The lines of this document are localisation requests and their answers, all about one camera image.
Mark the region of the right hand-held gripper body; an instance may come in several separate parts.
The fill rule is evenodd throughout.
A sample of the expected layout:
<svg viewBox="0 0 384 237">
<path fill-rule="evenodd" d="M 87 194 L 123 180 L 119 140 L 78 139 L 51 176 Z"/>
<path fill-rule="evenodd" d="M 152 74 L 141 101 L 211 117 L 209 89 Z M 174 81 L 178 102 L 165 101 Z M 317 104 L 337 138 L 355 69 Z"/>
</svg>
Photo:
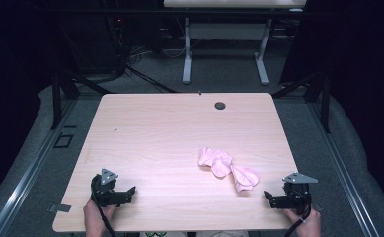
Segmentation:
<svg viewBox="0 0 384 237">
<path fill-rule="evenodd" d="M 303 215 L 312 202 L 309 185 L 317 184 L 318 180 L 298 172 L 294 172 L 282 180 L 285 195 L 273 196 L 269 202 L 276 202 L 279 209 L 293 209 L 297 215 Z"/>
</svg>

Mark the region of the black metal frame stand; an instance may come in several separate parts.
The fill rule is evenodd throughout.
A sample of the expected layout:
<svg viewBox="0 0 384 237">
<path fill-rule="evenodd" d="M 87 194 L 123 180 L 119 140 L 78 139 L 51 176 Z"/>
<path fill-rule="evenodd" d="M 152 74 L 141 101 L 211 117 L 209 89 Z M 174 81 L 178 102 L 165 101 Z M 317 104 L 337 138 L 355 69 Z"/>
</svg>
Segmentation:
<svg viewBox="0 0 384 237">
<path fill-rule="evenodd" d="M 109 94 L 110 91 L 72 70 L 61 53 L 64 42 L 60 43 L 59 39 L 53 39 L 53 37 L 54 34 L 50 34 L 47 39 L 49 40 L 49 54 L 54 67 L 54 76 L 52 77 L 53 124 L 51 129 L 57 129 L 62 122 L 61 93 L 64 93 L 69 100 L 77 100 L 80 92 L 75 85 L 76 82 L 101 95 Z"/>
<path fill-rule="evenodd" d="M 303 78 L 300 81 L 292 82 L 284 86 L 281 90 L 272 94 L 274 99 L 281 98 L 290 92 L 295 91 L 299 87 L 306 87 L 303 95 L 306 103 L 315 103 L 318 98 L 321 98 L 320 106 L 320 124 L 322 128 L 330 133 L 329 114 L 331 101 L 331 81 L 326 71 L 320 70 Z"/>
</svg>

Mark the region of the person's left hand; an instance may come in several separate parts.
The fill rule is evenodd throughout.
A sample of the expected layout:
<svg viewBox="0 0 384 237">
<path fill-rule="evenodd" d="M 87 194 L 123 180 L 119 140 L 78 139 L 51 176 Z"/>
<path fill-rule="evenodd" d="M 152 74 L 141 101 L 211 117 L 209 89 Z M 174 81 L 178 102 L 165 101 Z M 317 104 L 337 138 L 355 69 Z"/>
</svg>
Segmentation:
<svg viewBox="0 0 384 237">
<path fill-rule="evenodd" d="M 101 217 L 99 212 L 100 207 L 96 206 L 96 204 L 92 200 L 88 200 L 85 206 L 83 207 L 84 211 L 84 223 L 85 227 L 89 231 L 98 231 L 105 229 L 105 223 Z M 113 213 L 115 211 L 114 205 L 109 205 L 101 208 L 104 216 L 107 220 L 111 220 Z"/>
</svg>

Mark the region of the pink crumpled cloth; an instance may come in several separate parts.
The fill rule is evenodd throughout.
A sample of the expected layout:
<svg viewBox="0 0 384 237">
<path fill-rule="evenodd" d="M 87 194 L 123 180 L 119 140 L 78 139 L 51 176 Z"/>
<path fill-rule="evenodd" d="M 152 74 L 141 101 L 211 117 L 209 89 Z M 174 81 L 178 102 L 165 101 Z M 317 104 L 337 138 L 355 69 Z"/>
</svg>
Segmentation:
<svg viewBox="0 0 384 237">
<path fill-rule="evenodd" d="M 216 178 L 232 175 L 236 192 L 251 191 L 259 182 L 257 172 L 249 167 L 236 166 L 233 158 L 223 150 L 203 147 L 198 159 L 200 167 L 209 167 Z"/>
</svg>

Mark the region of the aluminium floor rail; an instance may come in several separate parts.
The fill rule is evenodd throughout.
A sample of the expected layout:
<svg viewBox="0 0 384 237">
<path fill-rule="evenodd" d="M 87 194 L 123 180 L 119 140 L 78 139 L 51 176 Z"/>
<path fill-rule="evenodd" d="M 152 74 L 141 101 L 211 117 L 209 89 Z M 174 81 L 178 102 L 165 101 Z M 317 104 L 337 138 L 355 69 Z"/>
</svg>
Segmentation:
<svg viewBox="0 0 384 237">
<path fill-rule="evenodd" d="M 40 147 L 39 152 L 34 161 L 32 161 L 25 171 L 23 177 L 10 194 L 7 202 L 0 212 L 0 237 L 7 233 L 10 225 L 18 214 L 22 204 L 24 203 L 27 195 L 29 194 L 32 186 L 34 185 L 38 174 L 40 173 L 46 161 L 46 155 L 52 147 L 52 143 L 59 137 L 59 132 L 63 128 L 63 124 L 71 115 L 77 102 L 70 100 L 67 102 L 63 109 L 61 121 L 57 124 L 55 129 L 51 130 Z"/>
<path fill-rule="evenodd" d="M 332 135 L 327 133 L 321 124 L 319 109 L 314 104 L 308 104 L 307 108 L 316 126 L 320 130 L 325 143 L 327 144 L 328 150 L 331 154 L 331 162 L 334 170 L 364 237 L 381 237 L 351 178 L 351 175 L 348 172 L 348 169 L 346 168 L 346 164 L 337 145 L 335 144 L 335 141 L 332 138 Z"/>
</svg>

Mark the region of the white desk with grey legs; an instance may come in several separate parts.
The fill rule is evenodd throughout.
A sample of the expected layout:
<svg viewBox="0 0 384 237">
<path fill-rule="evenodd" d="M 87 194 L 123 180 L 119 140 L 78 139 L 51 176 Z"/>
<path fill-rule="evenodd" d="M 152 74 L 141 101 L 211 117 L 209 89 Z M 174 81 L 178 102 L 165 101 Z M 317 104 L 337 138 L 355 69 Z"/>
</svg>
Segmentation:
<svg viewBox="0 0 384 237">
<path fill-rule="evenodd" d="M 172 9 L 220 9 L 220 10 L 276 10 L 302 12 L 307 0 L 164 0 L 164 6 Z M 254 53 L 262 85 L 267 85 L 269 79 L 264 65 L 264 55 L 269 40 L 272 19 L 262 20 L 260 23 L 197 23 L 185 17 L 185 61 L 183 83 L 189 84 L 192 74 L 191 40 L 260 40 L 260 48 Z"/>
</svg>

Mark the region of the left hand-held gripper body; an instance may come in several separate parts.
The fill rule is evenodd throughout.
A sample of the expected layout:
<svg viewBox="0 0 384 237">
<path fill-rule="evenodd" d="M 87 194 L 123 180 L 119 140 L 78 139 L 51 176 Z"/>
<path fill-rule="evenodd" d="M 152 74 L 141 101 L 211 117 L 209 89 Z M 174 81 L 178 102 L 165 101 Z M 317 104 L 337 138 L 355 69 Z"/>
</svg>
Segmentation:
<svg viewBox="0 0 384 237">
<path fill-rule="evenodd" d="M 114 190 L 118 174 L 103 168 L 91 181 L 91 200 L 100 207 L 117 205 L 129 200 L 127 192 Z"/>
</svg>

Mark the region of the person's right hand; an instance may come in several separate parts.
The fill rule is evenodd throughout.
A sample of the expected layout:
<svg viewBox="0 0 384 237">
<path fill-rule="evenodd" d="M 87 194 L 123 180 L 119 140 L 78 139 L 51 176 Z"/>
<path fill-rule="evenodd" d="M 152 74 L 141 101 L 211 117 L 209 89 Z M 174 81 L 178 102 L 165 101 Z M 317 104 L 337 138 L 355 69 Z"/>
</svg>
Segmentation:
<svg viewBox="0 0 384 237">
<path fill-rule="evenodd" d="M 306 219 L 302 219 L 301 216 L 295 214 L 291 209 L 283 209 L 281 212 L 292 223 L 286 236 L 295 232 L 298 237 L 321 237 L 321 214 L 317 210 L 312 209 Z"/>
</svg>

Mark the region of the grey metal bracket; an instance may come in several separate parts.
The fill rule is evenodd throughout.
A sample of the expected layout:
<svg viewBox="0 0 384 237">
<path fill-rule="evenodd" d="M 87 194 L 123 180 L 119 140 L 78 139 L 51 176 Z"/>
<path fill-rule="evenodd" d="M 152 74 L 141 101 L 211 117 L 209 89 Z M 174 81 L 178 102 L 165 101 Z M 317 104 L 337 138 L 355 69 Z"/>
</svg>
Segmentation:
<svg viewBox="0 0 384 237">
<path fill-rule="evenodd" d="M 60 203 L 60 204 L 51 204 L 47 210 L 50 212 L 57 213 L 57 212 L 68 212 L 70 209 L 71 209 L 70 205 Z"/>
</svg>

